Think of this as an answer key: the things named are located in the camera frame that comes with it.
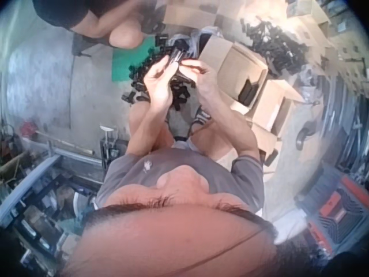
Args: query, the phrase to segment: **finger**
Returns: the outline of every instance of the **finger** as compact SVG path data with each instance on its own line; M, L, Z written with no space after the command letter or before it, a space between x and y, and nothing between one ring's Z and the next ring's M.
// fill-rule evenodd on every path
M160 77L160 81L164 82L166 84L169 83L169 81L172 79L172 77L174 76L174 74L177 72L178 70L178 66L179 64L177 62L173 62L171 63L167 69L164 71L163 75L161 75Z
M198 59L185 59L182 61L182 65L192 66L194 68L210 69L210 66Z
M160 60L160 62L157 62L151 68L146 74L146 77L148 78L154 78L158 73L162 72L165 69L165 66L167 65L169 61L169 56L166 55L163 59Z
M192 68L189 68L187 66L183 66L181 65L179 67L179 71L185 75L187 78L190 78L191 80L193 80L196 84L197 84L197 80L198 80L198 75L199 75L199 72L198 70L194 70Z

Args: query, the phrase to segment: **person's knee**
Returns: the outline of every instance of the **person's knee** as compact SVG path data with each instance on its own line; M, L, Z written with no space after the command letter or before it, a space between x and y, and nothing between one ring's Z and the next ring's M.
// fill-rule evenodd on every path
M109 37L112 46L124 49L134 49L144 41L144 34L140 30L122 32L120 29L113 30Z

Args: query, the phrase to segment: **eyebrow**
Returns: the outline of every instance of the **eyebrow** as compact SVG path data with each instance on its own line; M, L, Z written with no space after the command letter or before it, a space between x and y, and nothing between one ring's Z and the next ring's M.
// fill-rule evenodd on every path
M133 204L111 205L101 209L97 209L87 214L84 226L86 228L90 228L97 224L103 223L108 219L112 219L120 215L149 209L161 209L170 206L172 205L170 204L169 197L155 199L147 204L133 203ZM274 228L273 224L262 219L260 216L253 214L250 211L246 211L237 206L229 204L218 204L215 207L213 207L213 209L241 217L249 222L258 225L263 231L266 231L273 239L277 237L277 231Z

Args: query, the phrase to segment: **bare leg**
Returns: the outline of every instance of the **bare leg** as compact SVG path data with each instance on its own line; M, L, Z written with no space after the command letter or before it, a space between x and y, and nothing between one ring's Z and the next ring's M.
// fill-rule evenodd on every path
M214 161L218 161L228 154L233 146L220 133L215 122L209 121L205 126L194 124L192 127L193 135L190 137L192 143L205 156Z
M141 24L138 16L131 16L117 26L109 37L109 42L114 47L134 49L142 43L144 34L141 32Z
M149 108L150 103L148 102L138 102L131 107L129 113L129 129L131 136L137 131ZM164 122L152 150L154 151L160 148L172 147L174 142L175 140L169 131L168 124Z

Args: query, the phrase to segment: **debris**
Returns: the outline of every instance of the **debris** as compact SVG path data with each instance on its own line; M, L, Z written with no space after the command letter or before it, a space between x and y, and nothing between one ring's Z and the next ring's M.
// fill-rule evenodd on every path
M242 32L253 41L248 46L254 52L262 55L268 61L269 67L277 77L286 69L291 75L299 73L307 64L305 53L308 47L292 40L283 30L268 21L261 21L255 27L244 26L241 20Z

